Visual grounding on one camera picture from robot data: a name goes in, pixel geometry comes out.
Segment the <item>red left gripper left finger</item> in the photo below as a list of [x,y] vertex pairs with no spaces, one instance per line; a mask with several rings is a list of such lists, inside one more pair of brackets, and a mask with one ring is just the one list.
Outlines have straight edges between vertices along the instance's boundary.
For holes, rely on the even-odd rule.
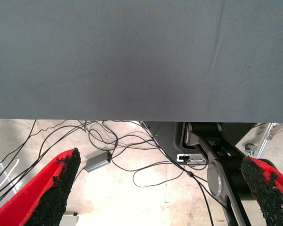
[[80,163],[77,148],[58,154],[0,207],[0,226],[58,226]]

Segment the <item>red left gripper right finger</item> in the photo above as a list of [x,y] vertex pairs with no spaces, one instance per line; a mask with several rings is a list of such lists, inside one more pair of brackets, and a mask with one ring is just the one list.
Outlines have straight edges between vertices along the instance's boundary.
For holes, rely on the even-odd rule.
[[283,174],[269,163],[246,156],[241,172],[268,226],[283,226]]

